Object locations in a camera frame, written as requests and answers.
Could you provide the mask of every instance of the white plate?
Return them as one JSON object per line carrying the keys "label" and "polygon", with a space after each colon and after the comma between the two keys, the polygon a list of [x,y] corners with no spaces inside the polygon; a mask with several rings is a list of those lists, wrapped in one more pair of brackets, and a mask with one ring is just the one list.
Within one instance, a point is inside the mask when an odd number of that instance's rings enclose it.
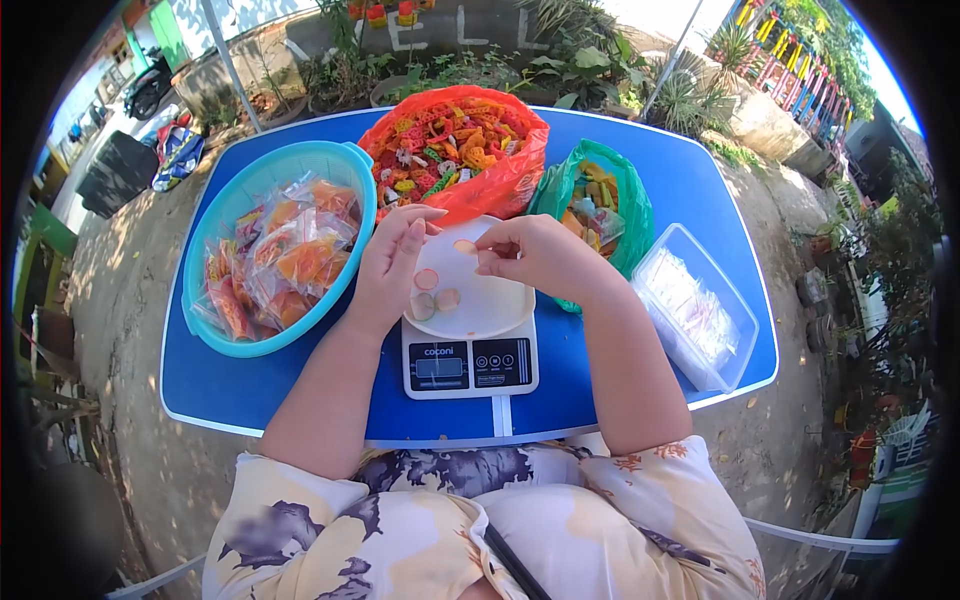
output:
{"label": "white plate", "polygon": [[[408,307],[403,317],[412,326],[439,338],[480,340],[506,333],[530,318],[537,305],[532,287],[500,277],[479,276],[473,272],[477,268],[477,257],[453,248],[457,240],[476,241],[497,223],[500,220],[496,217],[484,215],[427,238],[420,250],[416,273],[422,269],[436,271],[440,282],[427,293],[436,295],[444,288],[457,288],[460,305],[446,312],[438,310],[426,321],[414,319]],[[414,285],[410,296],[422,292]]]}

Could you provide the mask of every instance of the dirt ground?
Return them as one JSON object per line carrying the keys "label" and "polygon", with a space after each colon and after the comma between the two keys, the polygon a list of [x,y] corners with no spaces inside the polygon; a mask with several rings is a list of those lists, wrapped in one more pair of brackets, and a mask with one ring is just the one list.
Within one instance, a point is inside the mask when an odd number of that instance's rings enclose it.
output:
{"label": "dirt ground", "polygon": [[[146,192],[109,221],[89,217],[80,234],[68,306],[84,383],[104,402],[116,436],[126,501],[159,573],[205,552],[226,508],[236,455],[255,440],[170,420],[157,395],[170,284],[195,202],[219,151],[166,194]],[[780,372],[752,395],[694,413],[714,468],[744,516],[801,528],[820,497],[823,369],[806,349],[793,281],[804,271],[790,229],[812,232],[827,217],[823,192],[789,169],[751,172],[720,164],[753,238],[777,318]],[[756,534],[770,598],[789,597],[801,547]],[[165,588],[200,597],[191,574]]]}

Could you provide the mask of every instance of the plastic basket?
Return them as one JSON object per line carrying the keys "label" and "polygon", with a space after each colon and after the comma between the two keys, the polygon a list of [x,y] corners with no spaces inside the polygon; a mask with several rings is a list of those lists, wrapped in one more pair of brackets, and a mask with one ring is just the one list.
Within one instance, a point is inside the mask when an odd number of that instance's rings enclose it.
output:
{"label": "plastic basket", "polygon": [[[253,358],[283,348],[322,319],[356,274],[360,256],[373,232],[376,188],[372,165],[373,159],[352,142],[307,141],[269,152],[237,173],[206,208],[186,250],[180,303],[190,333],[226,356]],[[223,331],[190,310],[204,292],[204,240],[222,237],[222,224],[232,224],[237,217],[255,208],[258,201],[254,198],[278,183],[299,179],[307,171],[349,187],[357,196],[362,219],[350,259],[317,305],[292,326],[259,342],[232,342]]]}

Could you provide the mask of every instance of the motorcycle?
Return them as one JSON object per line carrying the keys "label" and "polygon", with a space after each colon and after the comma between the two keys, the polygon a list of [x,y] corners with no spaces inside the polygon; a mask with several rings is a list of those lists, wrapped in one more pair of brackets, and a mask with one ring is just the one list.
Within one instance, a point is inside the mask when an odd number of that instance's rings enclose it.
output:
{"label": "motorcycle", "polygon": [[146,121],[154,116],[159,108],[160,100],[173,85],[170,78],[170,65],[158,47],[151,48],[144,53],[150,66],[136,76],[133,83],[124,92],[124,113],[139,121]]}

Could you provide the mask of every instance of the leaf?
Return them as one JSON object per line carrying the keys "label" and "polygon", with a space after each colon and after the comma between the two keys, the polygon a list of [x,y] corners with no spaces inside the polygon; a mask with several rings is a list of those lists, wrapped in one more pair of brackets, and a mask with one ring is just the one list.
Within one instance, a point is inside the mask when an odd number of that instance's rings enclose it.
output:
{"label": "leaf", "polygon": [[596,85],[607,94],[607,97],[610,98],[612,102],[620,104],[620,90],[616,88],[616,85],[604,81],[598,81]]}
{"label": "leaf", "polygon": [[420,80],[420,75],[423,74],[423,65],[416,64],[407,71],[407,82],[415,84]]}
{"label": "leaf", "polygon": [[620,66],[627,72],[627,75],[630,76],[630,83],[633,85],[643,85],[643,82],[647,80],[647,76],[643,74],[643,71],[639,69],[632,68],[629,64],[623,60],[620,62]]}
{"label": "leaf", "polygon": [[610,57],[596,46],[581,48],[577,54],[573,55],[573,60],[577,66],[583,69],[589,69],[596,66],[610,66]]}
{"label": "leaf", "polygon": [[557,103],[554,104],[553,106],[556,108],[573,108],[573,103],[575,103],[578,100],[580,100],[580,94],[574,92],[574,93],[566,94],[565,96],[563,96],[563,98],[558,100]]}
{"label": "leaf", "polygon": [[616,49],[620,52],[620,58],[624,60],[629,60],[634,55],[634,47],[623,34],[616,35]]}
{"label": "leaf", "polygon": [[530,64],[535,64],[536,66],[544,66],[545,64],[549,64],[550,66],[558,69],[566,66],[566,63],[562,60],[551,59],[550,57],[536,57],[530,61]]}

